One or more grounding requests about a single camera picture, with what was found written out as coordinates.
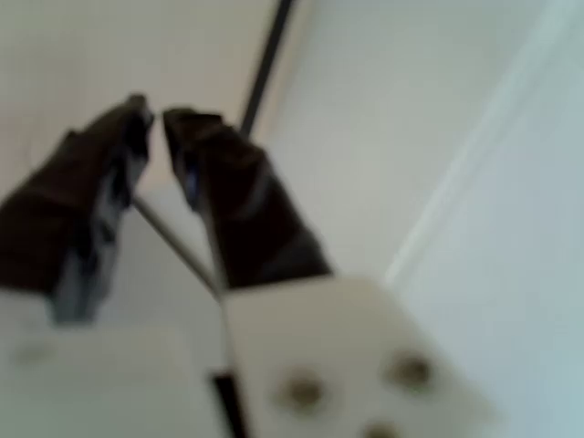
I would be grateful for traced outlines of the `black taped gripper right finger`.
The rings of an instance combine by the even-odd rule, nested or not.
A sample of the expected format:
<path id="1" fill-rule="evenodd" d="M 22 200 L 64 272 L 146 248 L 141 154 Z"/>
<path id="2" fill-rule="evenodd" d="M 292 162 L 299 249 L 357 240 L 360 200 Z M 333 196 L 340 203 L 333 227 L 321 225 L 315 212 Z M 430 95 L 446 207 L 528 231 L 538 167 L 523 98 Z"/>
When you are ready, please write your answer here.
<path id="1" fill-rule="evenodd" d="M 216 114 L 162 116 L 217 270 L 249 437 L 489 437 L 492 404 L 379 282 L 335 273 L 266 152 Z"/>

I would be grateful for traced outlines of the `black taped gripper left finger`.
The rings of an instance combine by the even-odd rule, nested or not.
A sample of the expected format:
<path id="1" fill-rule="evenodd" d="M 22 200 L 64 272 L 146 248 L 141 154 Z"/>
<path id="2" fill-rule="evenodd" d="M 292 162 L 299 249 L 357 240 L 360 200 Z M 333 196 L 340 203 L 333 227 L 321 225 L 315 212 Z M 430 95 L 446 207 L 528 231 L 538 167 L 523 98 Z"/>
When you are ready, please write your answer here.
<path id="1" fill-rule="evenodd" d="M 1 298 L 89 323 L 109 293 L 123 215 L 146 168 L 154 115 L 128 96 L 53 153 L 1 202 Z"/>

